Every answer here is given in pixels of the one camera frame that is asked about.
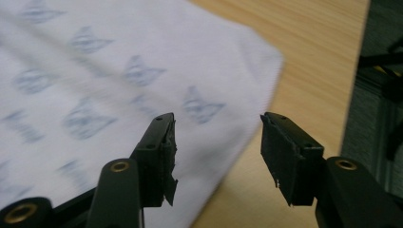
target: blue logo print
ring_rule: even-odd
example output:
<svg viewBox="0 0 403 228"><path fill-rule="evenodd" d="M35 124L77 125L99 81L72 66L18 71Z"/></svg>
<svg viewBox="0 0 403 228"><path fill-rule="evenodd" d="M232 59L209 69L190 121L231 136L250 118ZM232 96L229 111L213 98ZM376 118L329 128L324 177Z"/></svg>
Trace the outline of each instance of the blue logo print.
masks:
<svg viewBox="0 0 403 228"><path fill-rule="evenodd" d="M31 187L13 185L7 180L8 165L8 161L0 163L0 206L6 206L21 199L31 189Z"/></svg>
<svg viewBox="0 0 403 228"><path fill-rule="evenodd" d="M154 82L165 69L147 67L141 58L136 55L131 57L125 68L124 77L137 86L148 86Z"/></svg>
<svg viewBox="0 0 403 228"><path fill-rule="evenodd" d="M84 54L91 54L112 42L111 40L103 40L95 37L91 27L83 27L74 34L69 44Z"/></svg>
<svg viewBox="0 0 403 228"><path fill-rule="evenodd" d="M184 103L184 111L198 124L209 122L225 104L206 102L195 86L188 88Z"/></svg>
<svg viewBox="0 0 403 228"><path fill-rule="evenodd" d="M44 23L64 12L48 9L44 0L32 0L22 10L21 16L33 24Z"/></svg>
<svg viewBox="0 0 403 228"><path fill-rule="evenodd" d="M86 140L115 121L115 118L97 114L90 100L82 99L65 117L63 126L73 139Z"/></svg>
<svg viewBox="0 0 403 228"><path fill-rule="evenodd" d="M23 138L24 143L35 143L44 138L44 135L40 134L32 126L26 123L21 123L21 121L26 118L27 115L23 110L19 110L11 113L2 122L6 123L6 127L10 130L17 132L21 138Z"/></svg>
<svg viewBox="0 0 403 228"><path fill-rule="evenodd" d="M79 64L80 66L84 67L86 70L88 70L94 77L103 78L103 77L110 76L110 74L108 74L107 72L102 70L99 66L90 62L86 58L80 58L80 57L74 58L73 61L76 62L77 64Z"/></svg>
<svg viewBox="0 0 403 228"><path fill-rule="evenodd" d="M52 77L39 69L30 69L18 74L12 85L24 94L34 94L51 86Z"/></svg>
<svg viewBox="0 0 403 228"><path fill-rule="evenodd" d="M81 169L81 165L77 160L68 162L58 169L61 174L69 178L80 192L87 191L91 188L85 170Z"/></svg>
<svg viewBox="0 0 403 228"><path fill-rule="evenodd" d="M155 117L160 115L160 113L156 109L145 104L146 98L144 95L136 97L131 103L133 103L139 111L143 112L143 114L149 116L150 119L154 119Z"/></svg>

